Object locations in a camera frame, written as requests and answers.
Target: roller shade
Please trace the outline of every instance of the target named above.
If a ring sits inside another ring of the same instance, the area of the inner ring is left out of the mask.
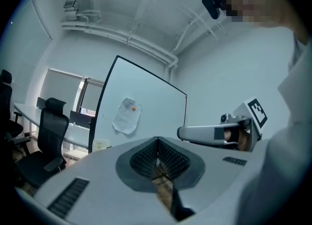
[[[97,110],[99,97],[102,92],[103,83],[88,81],[86,91],[83,96],[81,107],[88,110]]]
[[[81,80],[80,76],[49,69],[42,85],[40,97],[46,100],[56,98],[66,102],[63,114],[69,117]]]

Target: chair armrest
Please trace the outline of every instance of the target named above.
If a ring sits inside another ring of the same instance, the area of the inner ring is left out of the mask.
[[[17,123],[18,122],[18,118],[19,117],[22,117],[23,115],[17,111],[14,111],[14,114],[15,114],[15,122]]]
[[[30,142],[30,137],[23,137],[13,140],[14,145],[22,145],[23,143]]]
[[[8,142],[11,142],[11,141],[13,141],[13,137],[12,137],[12,135],[10,134],[10,133],[5,133],[4,134],[5,135],[5,138],[6,138],[6,140],[8,141]]]
[[[63,158],[61,157],[56,157],[53,161],[49,162],[44,169],[46,171],[53,171],[55,169],[57,169],[58,167],[60,167],[60,165],[63,163]]]

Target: white container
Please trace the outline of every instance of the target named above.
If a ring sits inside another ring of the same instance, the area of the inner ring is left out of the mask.
[[[102,149],[106,149],[111,146],[109,141],[103,139],[93,139],[92,152],[96,152]]]

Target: whiteboard frame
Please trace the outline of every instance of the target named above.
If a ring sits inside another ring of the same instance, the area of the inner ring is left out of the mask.
[[[152,74],[153,76],[157,77],[158,79],[160,79],[160,80],[164,81],[165,83],[167,83],[168,85],[172,86],[174,89],[176,89],[176,90],[180,91],[181,93],[183,93],[183,94],[185,95],[185,112],[184,112],[183,126],[185,126],[186,106],[187,106],[187,94],[184,93],[183,91],[181,91],[180,89],[176,88],[175,86],[173,86],[173,85],[170,84],[169,82],[165,81],[164,79],[160,78],[159,76],[155,75],[154,73],[150,72],[149,70],[147,70],[147,69],[145,69],[145,68],[143,68],[143,67],[137,65],[136,63],[133,63],[132,61],[129,61],[129,60],[127,60],[127,59],[125,59],[125,58],[123,58],[123,57],[117,55],[116,58],[115,58],[115,60],[114,60],[114,62],[113,62],[113,64],[112,64],[112,66],[111,66],[111,68],[110,68],[110,70],[109,70],[109,72],[108,72],[108,75],[107,75],[107,77],[106,77],[106,80],[105,80],[105,83],[104,83],[104,86],[103,86],[101,95],[100,95],[100,97],[99,97],[99,101],[98,101],[98,104],[97,104],[96,115],[95,115],[95,118],[94,118],[94,124],[93,124],[94,127],[97,126],[98,112],[99,112],[99,108],[100,108],[101,103],[102,103],[102,98],[103,98],[103,95],[104,95],[104,91],[105,91],[107,82],[108,82],[108,80],[109,80],[109,77],[111,76],[111,73],[112,73],[112,71],[113,71],[113,69],[114,69],[114,66],[115,66],[115,64],[116,64],[116,62],[117,62],[118,59],[125,60],[126,62],[129,62],[130,64],[133,64],[133,65],[139,67],[140,69],[142,69],[142,70],[144,70],[144,71],[146,71],[146,72]],[[92,130],[92,134],[91,134],[92,137],[95,136],[95,131],[96,131],[96,129],[94,128],[94,129]]]

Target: white table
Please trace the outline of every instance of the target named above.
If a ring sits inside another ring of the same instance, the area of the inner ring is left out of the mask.
[[[41,110],[37,107],[26,105],[22,103],[14,103],[15,109],[20,112],[23,117],[25,117],[30,123],[33,123],[35,126],[39,127],[40,125],[40,116]],[[73,125],[70,123],[68,125],[64,141],[87,148],[89,141],[89,129]]]

